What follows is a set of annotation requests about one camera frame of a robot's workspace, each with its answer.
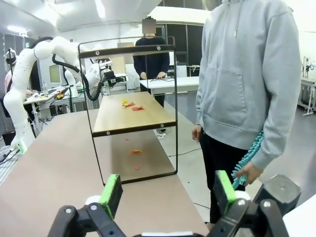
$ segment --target two-tier shelf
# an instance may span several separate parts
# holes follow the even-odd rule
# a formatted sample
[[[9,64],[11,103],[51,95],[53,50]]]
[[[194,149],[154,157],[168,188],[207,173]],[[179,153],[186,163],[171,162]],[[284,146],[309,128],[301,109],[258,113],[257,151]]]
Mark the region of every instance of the two-tier shelf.
[[[135,38],[108,39],[82,43],[78,47],[80,62],[87,61],[85,59],[175,53],[175,45],[173,44],[80,51],[83,45],[84,48],[87,48],[89,45],[108,42],[110,40],[135,41]],[[178,108],[176,78],[175,69],[175,115],[169,114],[148,92],[104,96],[98,110],[87,110],[93,146],[103,184],[105,184],[104,181],[107,179],[107,177],[103,177],[103,174],[109,173],[120,174],[122,183],[133,183],[177,173]],[[125,108],[122,105],[124,101],[127,103],[133,102],[136,107],[142,106],[144,109],[133,111],[133,106]],[[171,164],[155,133],[156,129],[169,127],[175,128],[174,166]],[[103,145],[105,143],[110,144],[110,150],[108,149],[109,146]]]

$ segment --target teal microfiber cloth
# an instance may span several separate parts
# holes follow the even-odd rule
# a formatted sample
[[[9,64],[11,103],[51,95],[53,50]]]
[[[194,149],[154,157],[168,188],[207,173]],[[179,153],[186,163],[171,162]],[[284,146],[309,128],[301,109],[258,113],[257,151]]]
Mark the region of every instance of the teal microfiber cloth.
[[[259,133],[256,137],[254,143],[250,147],[248,153],[238,162],[235,169],[233,170],[232,177],[234,178],[233,188],[236,189],[239,185],[244,185],[247,181],[247,175],[242,175],[239,178],[235,178],[235,174],[240,171],[244,166],[251,161],[251,159],[256,155],[260,149],[261,142],[263,140],[263,131]]]

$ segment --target metal grate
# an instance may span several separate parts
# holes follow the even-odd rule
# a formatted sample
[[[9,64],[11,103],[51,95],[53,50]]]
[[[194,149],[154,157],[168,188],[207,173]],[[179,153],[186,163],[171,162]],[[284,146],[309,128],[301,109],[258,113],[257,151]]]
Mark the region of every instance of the metal grate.
[[[10,150],[10,146],[4,146],[0,148],[0,156],[2,156],[4,153],[8,152]],[[10,159],[14,155],[14,152],[12,152],[7,158]],[[12,171],[13,167],[15,166],[17,160],[19,159],[20,154],[15,155],[14,158],[9,160],[8,162],[4,163],[3,165],[0,165],[0,185],[5,181],[8,174]]]

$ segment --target screw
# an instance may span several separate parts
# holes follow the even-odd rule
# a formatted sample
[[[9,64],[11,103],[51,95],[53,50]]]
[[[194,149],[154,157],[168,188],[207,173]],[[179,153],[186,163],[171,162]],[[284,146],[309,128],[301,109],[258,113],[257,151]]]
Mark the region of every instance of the screw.
[[[238,201],[238,205],[239,206],[242,206],[242,205],[245,205],[245,204],[246,204],[246,202],[243,199]]]
[[[270,206],[271,206],[271,203],[270,203],[269,201],[265,201],[265,202],[263,203],[263,206],[264,206],[264,207],[270,207]]]

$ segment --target black pants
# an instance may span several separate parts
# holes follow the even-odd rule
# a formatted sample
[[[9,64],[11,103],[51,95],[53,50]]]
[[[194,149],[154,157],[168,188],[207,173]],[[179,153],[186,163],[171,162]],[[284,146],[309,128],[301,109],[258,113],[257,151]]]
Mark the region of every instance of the black pants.
[[[248,151],[231,147],[216,141],[215,139],[206,135],[203,129],[201,131],[199,142],[203,152],[207,186],[211,191],[210,223],[215,224],[221,218],[218,201],[216,196],[212,193],[215,171],[226,171],[231,182],[233,182],[232,172],[236,164],[244,157],[245,154],[247,154]],[[245,191],[245,186],[239,185],[237,190]]]
[[[150,89],[147,89],[145,86],[143,86],[142,84],[140,84],[140,91],[148,91],[149,93],[151,93]],[[164,106],[164,98],[165,95],[156,95],[155,99],[156,101],[163,107]]]

